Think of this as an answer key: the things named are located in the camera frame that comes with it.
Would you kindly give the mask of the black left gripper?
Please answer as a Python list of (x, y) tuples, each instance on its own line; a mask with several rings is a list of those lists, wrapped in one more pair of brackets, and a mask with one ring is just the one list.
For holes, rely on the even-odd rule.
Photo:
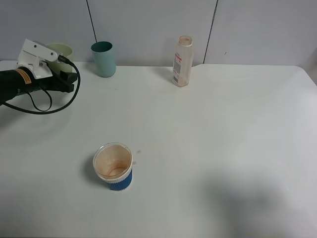
[(18, 77), (15, 82), (17, 95), (23, 95), (42, 89), (47, 89), (48, 87), (50, 91), (71, 93), (74, 91), (74, 85), (72, 83), (77, 80), (77, 73), (60, 71), (59, 75), (61, 80), (67, 82), (68, 84), (54, 83), (49, 86), (54, 79), (53, 76), (36, 79), (33, 72), (23, 66), (15, 69), (14, 72), (17, 73)]

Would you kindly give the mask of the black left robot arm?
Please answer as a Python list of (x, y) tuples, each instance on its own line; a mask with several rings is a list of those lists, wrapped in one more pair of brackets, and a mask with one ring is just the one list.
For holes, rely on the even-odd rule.
[(36, 79), (26, 67), (4, 70), (0, 72), (0, 103), (41, 90), (71, 93), (77, 78), (77, 73), (61, 71), (59, 75), (53, 72), (50, 77)]

